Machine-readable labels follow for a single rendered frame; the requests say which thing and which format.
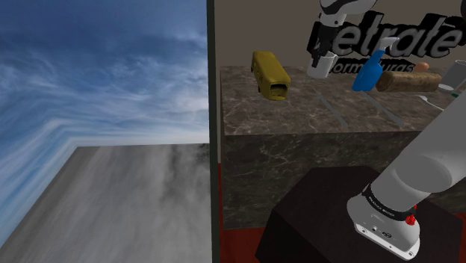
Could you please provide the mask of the black and white wall lettering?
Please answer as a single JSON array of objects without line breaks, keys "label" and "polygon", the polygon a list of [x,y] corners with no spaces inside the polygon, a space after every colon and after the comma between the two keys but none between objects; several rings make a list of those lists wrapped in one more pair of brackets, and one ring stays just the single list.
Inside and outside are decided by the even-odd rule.
[{"label": "black and white wall lettering", "polygon": [[329,38],[327,56],[349,55],[357,52],[362,56],[372,55],[381,47],[386,37],[397,37],[392,46],[387,46],[388,55],[393,58],[409,57],[442,58],[451,48],[466,45],[466,20],[459,16],[442,16],[436,13],[425,15],[419,25],[383,24],[384,14],[368,11],[360,24],[344,22],[329,27],[321,22],[314,23],[308,42],[308,51],[314,52],[323,47]]}]

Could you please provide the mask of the yellow toaster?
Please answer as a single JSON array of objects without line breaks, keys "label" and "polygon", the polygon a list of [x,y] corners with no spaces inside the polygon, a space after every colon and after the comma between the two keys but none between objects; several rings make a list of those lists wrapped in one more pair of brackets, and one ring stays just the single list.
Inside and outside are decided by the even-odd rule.
[{"label": "yellow toaster", "polygon": [[258,92],[272,101],[286,99],[291,78],[272,52],[254,51],[251,72],[258,83]]}]

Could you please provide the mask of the dark robot stand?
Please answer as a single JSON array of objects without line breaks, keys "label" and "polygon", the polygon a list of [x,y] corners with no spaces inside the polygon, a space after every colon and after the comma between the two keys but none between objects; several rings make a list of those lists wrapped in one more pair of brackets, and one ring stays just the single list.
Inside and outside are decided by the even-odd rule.
[{"label": "dark robot stand", "polygon": [[411,261],[358,234],[347,201],[378,176],[369,167],[311,169],[273,208],[255,253],[260,263],[466,263],[459,217],[424,200],[420,250]]}]

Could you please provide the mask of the white spoon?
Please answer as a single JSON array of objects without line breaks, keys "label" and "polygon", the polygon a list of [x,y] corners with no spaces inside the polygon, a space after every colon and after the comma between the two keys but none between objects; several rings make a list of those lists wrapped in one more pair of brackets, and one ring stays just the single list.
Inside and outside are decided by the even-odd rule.
[{"label": "white spoon", "polygon": [[431,103],[431,102],[428,100],[428,98],[427,98],[426,96],[422,96],[422,95],[415,95],[415,96],[421,98],[421,99],[422,99],[425,103],[427,103],[428,105],[431,105],[432,107],[437,108],[437,109],[440,110],[440,111],[444,111],[444,109],[443,109],[442,107],[439,107],[439,106],[437,106],[437,105]]}]

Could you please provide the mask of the grey cup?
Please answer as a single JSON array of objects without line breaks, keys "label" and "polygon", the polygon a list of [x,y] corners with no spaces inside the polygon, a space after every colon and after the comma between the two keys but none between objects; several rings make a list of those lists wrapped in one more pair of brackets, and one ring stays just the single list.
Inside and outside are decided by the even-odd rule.
[{"label": "grey cup", "polygon": [[456,60],[443,74],[438,88],[443,91],[453,92],[466,81],[466,61]]}]

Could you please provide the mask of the blue spray bottle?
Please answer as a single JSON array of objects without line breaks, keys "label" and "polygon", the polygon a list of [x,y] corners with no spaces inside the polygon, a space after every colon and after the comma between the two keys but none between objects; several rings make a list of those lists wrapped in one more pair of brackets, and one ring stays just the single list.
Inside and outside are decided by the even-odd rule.
[{"label": "blue spray bottle", "polygon": [[384,37],[380,40],[379,48],[370,56],[364,66],[359,70],[352,85],[353,91],[370,91],[375,87],[383,72],[380,61],[385,50],[388,47],[391,48],[392,45],[399,40],[399,37]]}]

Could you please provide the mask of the white cup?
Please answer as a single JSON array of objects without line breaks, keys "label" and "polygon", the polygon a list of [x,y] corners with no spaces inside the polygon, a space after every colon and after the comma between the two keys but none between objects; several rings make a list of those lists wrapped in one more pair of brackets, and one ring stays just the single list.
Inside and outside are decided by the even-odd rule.
[{"label": "white cup", "polygon": [[307,75],[311,78],[326,78],[337,61],[338,56],[333,52],[327,52],[325,56],[321,56],[316,66],[312,58],[308,65]]}]

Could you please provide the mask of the brown bread loaf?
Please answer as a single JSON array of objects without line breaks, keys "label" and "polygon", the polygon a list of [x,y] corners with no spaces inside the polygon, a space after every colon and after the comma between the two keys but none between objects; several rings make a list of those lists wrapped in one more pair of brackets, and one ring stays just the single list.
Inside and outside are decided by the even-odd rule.
[{"label": "brown bread loaf", "polygon": [[383,72],[376,83],[379,92],[436,91],[442,76],[431,72]]}]

